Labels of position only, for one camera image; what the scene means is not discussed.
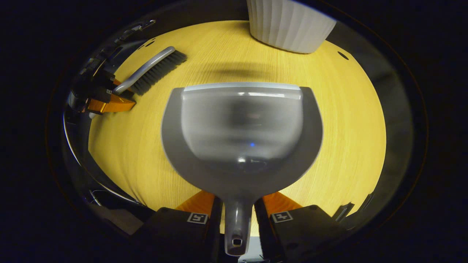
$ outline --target gray dustpan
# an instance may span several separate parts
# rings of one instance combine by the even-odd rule
[[[322,144],[310,88],[226,82],[175,88],[161,125],[174,169],[226,206],[225,250],[245,254],[252,206],[297,181]]]

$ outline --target yellow wood surface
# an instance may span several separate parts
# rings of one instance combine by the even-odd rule
[[[164,154],[162,115],[173,88],[227,81],[289,83],[314,91],[323,118],[322,148],[311,169],[281,193],[333,215],[349,202],[355,212],[373,191],[385,157],[385,123],[372,83],[351,54],[326,41],[312,54],[282,51],[255,40],[246,21],[193,25],[148,43],[152,41],[120,66],[118,80],[168,46],[188,60],[146,94],[135,96],[132,110],[96,116],[89,134],[93,158],[128,194],[158,210],[176,208],[199,191],[173,170]],[[255,213],[251,235],[258,236]]]

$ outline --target brush handle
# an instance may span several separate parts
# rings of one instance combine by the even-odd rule
[[[173,46],[169,46],[163,51],[157,53],[154,57],[149,59],[145,64],[143,64],[139,69],[137,69],[127,80],[118,85],[112,91],[112,93],[119,95],[122,92],[126,91],[128,88],[130,88],[131,85],[137,82],[137,80],[140,79],[141,76],[143,76],[148,70],[150,70],[152,67],[154,67],[157,63],[159,63],[161,60],[163,60],[175,50],[176,49]]]
[[[246,199],[229,200],[225,206],[224,250],[228,255],[241,256],[249,247],[253,203]]]

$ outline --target hand brush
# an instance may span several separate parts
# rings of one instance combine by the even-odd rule
[[[134,93],[143,95],[152,85],[186,60],[187,55],[169,46],[149,59],[112,93],[118,95],[130,88]]]

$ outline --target black background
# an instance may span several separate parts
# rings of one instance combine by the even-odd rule
[[[462,36],[467,23],[461,18],[466,8],[455,1],[327,2],[377,32],[401,55],[421,87],[430,125],[426,165],[405,204],[381,228],[328,260],[465,261],[468,231],[461,212],[463,204],[466,207],[466,139],[461,126],[466,122],[467,85],[457,77],[466,69],[468,51]],[[51,91],[67,65],[74,56],[91,51],[83,44],[90,41],[91,47],[93,41],[101,41],[109,24],[130,22],[123,14],[134,12],[132,17],[138,17],[161,4],[2,4],[1,72],[7,80],[2,82],[2,262],[140,259],[126,244],[85,222],[67,203],[50,172],[44,123]]]

